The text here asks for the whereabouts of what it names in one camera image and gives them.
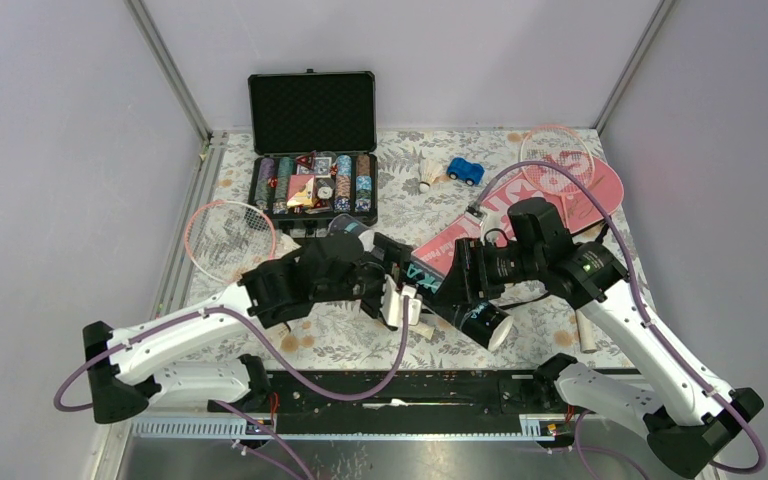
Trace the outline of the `white shuttlecock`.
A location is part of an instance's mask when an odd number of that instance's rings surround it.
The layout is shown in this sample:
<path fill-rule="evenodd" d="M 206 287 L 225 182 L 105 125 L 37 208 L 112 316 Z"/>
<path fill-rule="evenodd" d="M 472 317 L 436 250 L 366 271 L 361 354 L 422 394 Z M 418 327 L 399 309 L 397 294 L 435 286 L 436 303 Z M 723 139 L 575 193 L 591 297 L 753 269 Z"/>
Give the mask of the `white shuttlecock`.
<path fill-rule="evenodd" d="M 279 259 L 301 248 L 301 245 L 287 234 L 281 233 L 276 237 L 274 258 Z"/>
<path fill-rule="evenodd" d="M 419 162 L 419 192 L 427 193 L 444 173 L 445 167 L 440 161 L 421 159 Z"/>

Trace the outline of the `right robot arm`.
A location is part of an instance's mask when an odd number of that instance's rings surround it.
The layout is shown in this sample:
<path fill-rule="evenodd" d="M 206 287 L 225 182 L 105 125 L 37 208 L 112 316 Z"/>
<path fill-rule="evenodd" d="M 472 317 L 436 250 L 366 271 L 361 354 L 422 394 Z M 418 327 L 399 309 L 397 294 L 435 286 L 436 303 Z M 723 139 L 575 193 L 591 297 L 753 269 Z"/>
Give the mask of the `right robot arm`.
<path fill-rule="evenodd" d="M 534 371 L 537 405 L 557 412 L 568 404 L 599 414 L 643 438 L 673 473 L 696 477 L 746 431 L 764 406 L 760 396 L 731 387 L 690 353 L 643 300 L 631 262 L 600 243 L 574 241 L 553 204 L 522 200 L 508 217 L 514 236 L 503 246 L 457 240 L 432 309 L 451 310 L 458 330 L 494 349 L 510 328 L 494 300 L 510 285 L 540 282 L 608 334 L 647 385 L 633 387 L 558 354 Z"/>

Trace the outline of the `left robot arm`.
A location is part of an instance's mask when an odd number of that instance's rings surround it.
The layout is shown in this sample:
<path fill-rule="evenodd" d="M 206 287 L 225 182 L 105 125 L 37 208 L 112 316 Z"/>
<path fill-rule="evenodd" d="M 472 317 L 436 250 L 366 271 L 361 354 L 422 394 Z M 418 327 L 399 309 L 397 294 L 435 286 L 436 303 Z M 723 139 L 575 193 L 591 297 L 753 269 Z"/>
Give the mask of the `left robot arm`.
<path fill-rule="evenodd" d="M 209 344 L 268 329 L 311 313 L 319 303 L 354 301 L 372 318 L 412 320 L 405 293 L 408 245 L 381 233 L 315 238 L 267 260 L 211 297 L 159 319 L 127 328 L 97 321 L 82 331 L 90 408 L 98 424 L 133 418 L 151 406 L 234 404 L 256 411 L 271 387 L 262 360 L 199 363 L 187 355 Z"/>

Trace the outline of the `black shuttlecock tube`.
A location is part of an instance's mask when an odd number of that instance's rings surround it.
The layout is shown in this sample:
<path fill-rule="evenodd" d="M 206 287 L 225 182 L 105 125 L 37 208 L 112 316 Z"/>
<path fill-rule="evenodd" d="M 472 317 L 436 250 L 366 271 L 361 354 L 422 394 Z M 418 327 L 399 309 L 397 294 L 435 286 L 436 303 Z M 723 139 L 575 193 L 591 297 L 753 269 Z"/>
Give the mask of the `black shuttlecock tube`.
<path fill-rule="evenodd" d="M 352 234 L 358 238 L 366 231 L 374 230 L 348 214 L 338 215 L 328 226 L 329 233 Z M 480 346 L 494 351 L 503 343 L 511 329 L 512 318 L 508 312 L 494 305 L 491 300 L 480 301 L 475 305 L 452 307 L 433 305 L 433 297 L 452 265 L 455 242 L 461 238 L 469 237 L 460 237 L 448 244 L 449 249 L 442 255 L 444 265 L 441 267 L 422 260 L 411 251 L 405 284 L 417 288 L 422 296 L 424 313 L 441 317 Z"/>

